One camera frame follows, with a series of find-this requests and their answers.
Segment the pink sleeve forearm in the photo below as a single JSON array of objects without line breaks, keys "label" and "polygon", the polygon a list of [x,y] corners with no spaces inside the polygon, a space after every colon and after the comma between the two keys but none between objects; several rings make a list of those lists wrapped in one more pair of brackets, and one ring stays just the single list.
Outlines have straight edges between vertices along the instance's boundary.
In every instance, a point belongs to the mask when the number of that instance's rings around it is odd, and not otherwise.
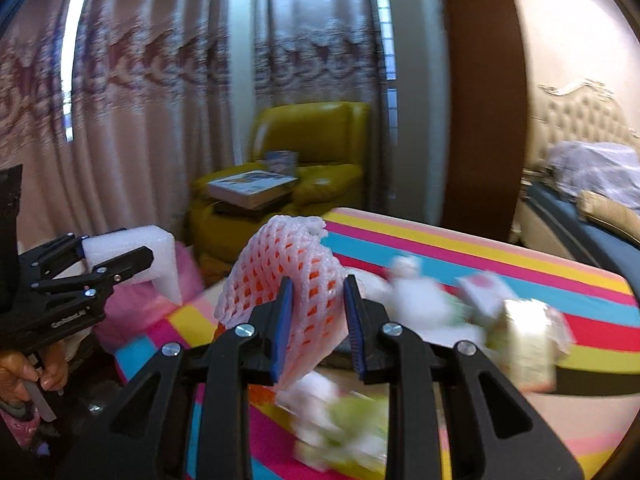
[{"label": "pink sleeve forearm", "polygon": [[32,401],[15,404],[2,401],[1,417],[21,448],[30,448],[41,420],[38,408]]}]

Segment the person's left hand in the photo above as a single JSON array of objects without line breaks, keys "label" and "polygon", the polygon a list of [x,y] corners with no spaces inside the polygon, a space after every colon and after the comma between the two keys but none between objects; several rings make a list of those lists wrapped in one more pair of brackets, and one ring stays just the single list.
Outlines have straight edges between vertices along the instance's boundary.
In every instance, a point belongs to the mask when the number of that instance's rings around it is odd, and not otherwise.
[{"label": "person's left hand", "polygon": [[40,382],[43,390],[61,390],[68,379],[68,365],[65,359],[65,344],[58,341],[41,352],[43,371],[38,372],[29,359],[21,352],[6,350],[1,352],[0,396],[7,404],[17,404],[30,400],[25,382]]}]

